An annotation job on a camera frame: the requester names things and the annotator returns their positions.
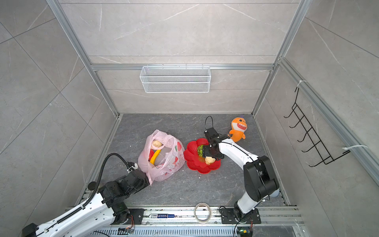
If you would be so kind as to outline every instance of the black wire rack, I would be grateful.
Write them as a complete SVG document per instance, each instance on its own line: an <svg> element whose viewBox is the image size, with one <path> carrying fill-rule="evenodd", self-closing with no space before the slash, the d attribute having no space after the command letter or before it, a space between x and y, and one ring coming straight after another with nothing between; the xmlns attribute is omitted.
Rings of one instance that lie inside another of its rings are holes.
<svg viewBox="0 0 379 237"><path fill-rule="evenodd" d="M307 117L305 116L305 114L303 113L303 111L300 109L299 105L296 103L296 101L297 101L297 99L298 99L298 94L299 94L299 88L298 88L298 87L295 89L295 93L296 93L296 98L295 98L295 103L294 103L293 106L291 107L292 111L291 111L290 115L288 115L287 117L286 117L286 116L284 116L284 117L285 117L285 118L289 118L292 114L295 114L299 121L297 122L297 124L296 124L295 126L293 126L293 127L290 126L290 128L293 129L293 128L295 128L298 124L301 124L302 127L304 128L304 130L305 130L305 135L304 135L303 139L302 139L301 141L298 140L298 142L303 142L303 141L305 140L305 138L306 138L307 135L308 135L309 139L311 140L313 146L312 146L311 148L309 148L308 150L306 150L306 151L303 151L303 150L302 150L302 152L308 152L308 151L310 151L312 148L315 148L316 151L317 151L317 153L318 153L319 156L321 157L321 161L320 161L319 163L317 163L317 164L315 164L315 165L309 165L309 166L310 166L310 167L315 167L315 166L317 166L317 165L319 165L319 164L321 164L321 163L324 163L325 165L327 165L327 164L329 164L329 163L331 163L331 162L333 162L333 161L335 161L335 160L337 160L337 159L343 157L344 155L350 153L350 151L348 150L348 151L344 151L344 152L342 153L342 155L340 155L340 156L337 157L337 158L333 158L333 157L332 157L332 155L329 153L328 149L327 149L326 146L324 145L323 141L321 140L321 138L320 138L319 135L317 134L317 131L313 128L312 124L309 122L309 120L307 119ZM305 128L304 123L302 122L302 120L304 120L304 119L309 123L309 125L310 125L310 128L309 128L309 129L306 129L306 128ZM316 143L315 143L315 141L312 139L312 137L309 135L310 132L314 132L314 133L316 134L317 139L318 139L318 141L317 141ZM320 145L322 145L322 146L324 147L324 149L325 149L325 151L326 151L326 153L327 153L327 157L326 157L326 158L323 158L323 156L321 155L321 153L320 153L320 147L319 147L319 148L317 147L318 144L320 144Z"/></svg>

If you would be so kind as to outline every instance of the stone floor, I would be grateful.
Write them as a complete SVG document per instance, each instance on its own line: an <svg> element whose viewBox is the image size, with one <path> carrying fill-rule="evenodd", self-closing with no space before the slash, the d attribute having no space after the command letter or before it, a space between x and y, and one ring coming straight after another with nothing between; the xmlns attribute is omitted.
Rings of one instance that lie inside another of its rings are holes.
<svg viewBox="0 0 379 237"><path fill-rule="evenodd" d="M108 153L117 152L126 161L137 162L144 148L146 138L156 129L179 139L184 147L190 141L204 137L204 121L208 115L199 114L124 114ZM251 115L212 115L214 128L226 134L231 129L231 121L238 116L247 122L246 139L240 146L258 156L265 155ZM126 175L124 164L115 156L111 157L104 169L102 183ZM154 181L152 186L126 199L127 206L194 206L200 202L212 206L232 206L242 197L244 190L243 171L231 159L221 161L221 167L209 174L190 170L186 164L164 181ZM283 206L281 194L262 205Z"/></svg>

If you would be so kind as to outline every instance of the black cable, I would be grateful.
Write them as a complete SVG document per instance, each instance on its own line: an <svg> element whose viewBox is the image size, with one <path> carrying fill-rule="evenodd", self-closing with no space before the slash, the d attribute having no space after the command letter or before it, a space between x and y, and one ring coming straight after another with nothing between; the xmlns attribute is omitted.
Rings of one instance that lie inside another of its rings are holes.
<svg viewBox="0 0 379 237"><path fill-rule="evenodd" d="M211 117L211 119L212 119L212 127L213 127L213 118L212 118L212 116L208 116L208 117L205 119L205 123L204 123L204 127L205 127L205 129L207 129L207 119L208 119L209 117Z"/></svg>
<svg viewBox="0 0 379 237"><path fill-rule="evenodd" d="M226 207L224 207L224 206L220 206L220 207L218 208L218 212L220 213L221 217L225 217L223 214L221 214L221 208L226 209Z"/></svg>
<svg viewBox="0 0 379 237"><path fill-rule="evenodd" d="M107 235L106 233L103 233L103 232L100 232L100 231L94 231L94 232L96 232L96 233L100 233L100 234L103 234L103 235L106 235L106 236L110 237L110 236Z"/></svg>
<svg viewBox="0 0 379 237"><path fill-rule="evenodd" d="M240 221L241 221L241 220L239 220L239 221L237 222L237 224L234 226L233 237L234 237L234 233L236 232L236 227L237 227L237 225L240 223Z"/></svg>
<svg viewBox="0 0 379 237"><path fill-rule="evenodd" d="M63 222L64 220L70 218L71 216L73 216L75 213L79 212L80 210L83 210L83 208L89 204L89 202L91 202L92 198L95 196L96 192L97 192L97 189L99 188L99 185L100 185L100 180L101 180L101 176L103 175L103 171L104 171L104 167L105 167L105 163L107 162L107 160L109 159L109 157L111 156L117 156L118 158L121 159L121 161L126 165L128 166L127 162L124 160L124 158L117 154L117 153L110 153L106 156L106 158L104 159L103 161L103 164L101 165L101 168L100 168L100 172L99 172L99 176L97 177L97 181L96 181L96 185L95 185L95 188L91 194L91 196L87 199L87 201L80 207L76 208L74 211L68 213L67 215L65 215L64 217L62 217L61 219L57 220L53 225L51 225L49 228L47 228L46 230L50 229L51 227L55 226L56 224L59 224L61 222Z"/></svg>

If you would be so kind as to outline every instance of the metal mounting plate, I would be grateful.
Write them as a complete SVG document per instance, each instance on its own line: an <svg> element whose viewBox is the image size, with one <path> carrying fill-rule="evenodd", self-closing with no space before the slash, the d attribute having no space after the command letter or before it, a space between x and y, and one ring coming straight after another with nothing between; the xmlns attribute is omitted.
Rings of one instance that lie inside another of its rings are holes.
<svg viewBox="0 0 379 237"><path fill-rule="evenodd" d="M238 223L233 213L233 208L221 208L220 214L221 214L221 222L223 224L237 224ZM246 218L249 220L247 221L247 223L250 222L250 219L252 220L253 224L261 223L258 209L254 209L252 213L248 215Z"/></svg>
<svg viewBox="0 0 379 237"><path fill-rule="evenodd" d="M134 224L142 224L143 213L145 209L129 209L130 215L133 216ZM124 224L132 224L132 219L129 218Z"/></svg>

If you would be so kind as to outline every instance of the gray tile wall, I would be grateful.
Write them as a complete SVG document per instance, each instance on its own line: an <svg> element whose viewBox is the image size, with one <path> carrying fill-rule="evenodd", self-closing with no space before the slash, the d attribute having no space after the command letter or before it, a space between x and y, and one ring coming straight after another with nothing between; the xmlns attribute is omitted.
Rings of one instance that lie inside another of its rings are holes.
<svg viewBox="0 0 379 237"><path fill-rule="evenodd" d="M279 69L265 102L258 111L257 121L277 167L284 192L292 205L299 210L311 236L377 236L379 208L372 203L379 196L379 187L352 154L325 165L309 167L321 161L298 119L291 113L296 84ZM299 92L298 105L322 139L326 148L336 158L345 147L339 137ZM317 142L315 134L312 139ZM318 146L324 158L326 151Z"/></svg>
<svg viewBox="0 0 379 237"><path fill-rule="evenodd" d="M73 206L114 121L45 0L0 3L0 236Z"/></svg>
<svg viewBox="0 0 379 237"><path fill-rule="evenodd" d="M377 1L314 0L286 55L377 156L378 10ZM305 135L300 125L289 128L298 121L294 115L284 118L291 113L295 88L292 79L279 70L257 116L291 204L299 206L312 236L377 236L379 208L372 203L379 196L379 188L357 159L347 154L328 165L309 167L321 161L317 151L301 152L312 143L308 137L298 142ZM301 92L297 102L330 154L340 156L343 142ZM318 148L326 157L326 151ZM310 191L302 187L309 183ZM305 193L299 193L299 185ZM315 206L319 212L320 206L310 201L310 195L317 197L324 213L315 212Z"/></svg>
<svg viewBox="0 0 379 237"><path fill-rule="evenodd" d="M98 71L120 113L250 113L268 75L214 70L208 93L145 93L140 73Z"/></svg>
<svg viewBox="0 0 379 237"><path fill-rule="evenodd" d="M93 63L273 63L297 0L61 0ZM212 71L209 93L147 94L99 71L121 113L250 113L267 71Z"/></svg>
<svg viewBox="0 0 379 237"><path fill-rule="evenodd" d="M62 1L88 55L107 63L273 63L297 7L291 0Z"/></svg>
<svg viewBox="0 0 379 237"><path fill-rule="evenodd" d="M287 60L379 157L379 1L315 0Z"/></svg>

